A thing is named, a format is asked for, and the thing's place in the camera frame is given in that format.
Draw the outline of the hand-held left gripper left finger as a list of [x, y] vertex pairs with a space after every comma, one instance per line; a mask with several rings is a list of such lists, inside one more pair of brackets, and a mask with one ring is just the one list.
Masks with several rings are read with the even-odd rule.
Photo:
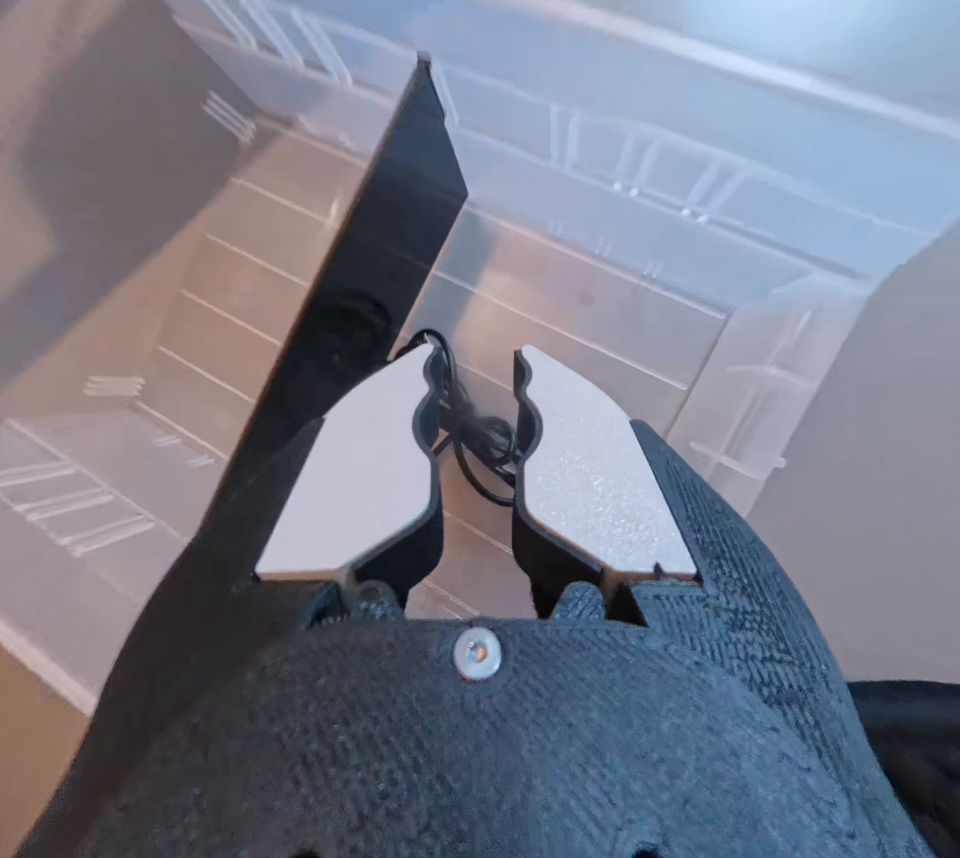
[[405, 605], [443, 552], [439, 434], [445, 358], [418, 345], [326, 413], [255, 574], [387, 585]]

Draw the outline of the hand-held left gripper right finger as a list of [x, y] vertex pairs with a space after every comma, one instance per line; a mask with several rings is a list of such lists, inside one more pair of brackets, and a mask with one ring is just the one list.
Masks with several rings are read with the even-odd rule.
[[511, 551], [548, 616], [573, 585], [606, 616], [642, 616], [634, 589], [703, 594], [695, 553], [627, 413], [547, 353], [514, 353], [519, 458]]

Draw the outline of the black usb hub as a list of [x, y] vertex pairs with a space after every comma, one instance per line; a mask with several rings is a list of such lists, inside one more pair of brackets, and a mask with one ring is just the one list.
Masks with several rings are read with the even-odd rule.
[[415, 338], [393, 350], [467, 197], [431, 62], [419, 54], [414, 68], [204, 521], [224, 515], [250, 526], [244, 548], [257, 580], [260, 554], [323, 418], [355, 385], [416, 346], [435, 345], [445, 370], [435, 455], [452, 424], [451, 356], [442, 341]]

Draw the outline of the clear plastic bin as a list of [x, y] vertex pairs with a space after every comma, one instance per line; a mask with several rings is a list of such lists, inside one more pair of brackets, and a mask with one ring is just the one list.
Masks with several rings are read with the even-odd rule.
[[581, 0], [2, 0], [2, 651], [90, 716], [200, 527], [417, 56], [466, 186], [393, 348], [532, 345], [749, 515], [958, 119]]

